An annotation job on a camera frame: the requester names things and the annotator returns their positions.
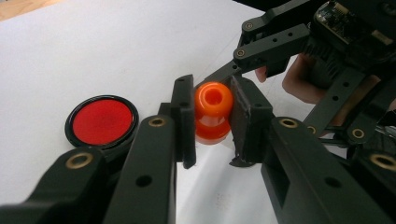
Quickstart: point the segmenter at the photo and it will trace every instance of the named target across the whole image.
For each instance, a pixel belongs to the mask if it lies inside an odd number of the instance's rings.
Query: brass screw insert
[[[391,156],[373,154],[370,156],[370,161],[383,169],[396,171],[396,160]]]
[[[88,152],[80,152],[70,157],[66,162],[69,169],[79,169],[91,163],[93,155]]]
[[[155,127],[155,128],[162,127],[163,125],[165,125],[165,123],[166,123],[166,121],[162,118],[154,118],[148,122],[149,126]]]
[[[282,119],[279,122],[281,125],[283,125],[287,128],[297,128],[298,127],[297,122],[293,119]]]
[[[352,131],[352,135],[356,138],[363,138],[364,137],[364,131],[362,129],[354,129]]]

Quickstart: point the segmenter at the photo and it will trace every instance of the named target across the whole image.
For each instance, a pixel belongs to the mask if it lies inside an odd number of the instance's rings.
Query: bolt
[[[247,28],[248,30],[253,28],[253,23],[251,22],[246,23],[245,28]]]
[[[242,57],[242,56],[245,55],[245,51],[242,50],[242,49],[240,49],[240,50],[238,50],[238,52],[236,52],[236,55],[237,55],[238,57]]]

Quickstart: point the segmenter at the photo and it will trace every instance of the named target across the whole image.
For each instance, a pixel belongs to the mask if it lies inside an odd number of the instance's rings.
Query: red disc
[[[133,121],[134,115],[125,104],[116,100],[99,100],[77,112],[73,132],[80,141],[100,146],[121,138]]]

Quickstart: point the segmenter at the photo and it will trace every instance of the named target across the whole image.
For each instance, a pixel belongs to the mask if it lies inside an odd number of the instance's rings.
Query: screw hole
[[[93,155],[88,152],[81,152],[70,157],[66,162],[66,167],[69,169],[79,169],[91,163]]]
[[[287,127],[287,128],[297,128],[297,122],[292,120],[292,119],[282,119],[280,121],[280,124],[282,124],[283,126]]]
[[[148,124],[152,127],[161,127],[165,124],[165,120],[164,119],[151,119]]]
[[[381,155],[381,154],[373,154],[370,157],[370,160],[372,163],[375,165],[391,170],[391,171],[396,171],[396,160],[392,158],[391,156],[388,155]]]
[[[354,129],[352,131],[352,135],[356,138],[363,138],[364,137],[364,131],[361,129]]]
[[[141,175],[136,179],[136,185],[140,188],[145,188],[150,185],[152,178],[149,175]]]
[[[330,187],[339,189],[341,188],[341,183],[340,181],[338,181],[337,179],[333,178],[333,177],[326,177],[324,179],[324,181],[326,182],[327,185],[329,185]]]

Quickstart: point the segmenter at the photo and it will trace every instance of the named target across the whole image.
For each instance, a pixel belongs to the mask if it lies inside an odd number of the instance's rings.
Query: finger
[[[282,82],[287,93],[308,104],[317,104],[326,92],[307,81],[314,64],[313,59],[299,54]]]
[[[267,79],[267,66],[260,67],[254,71],[256,77],[260,82],[264,82]]]

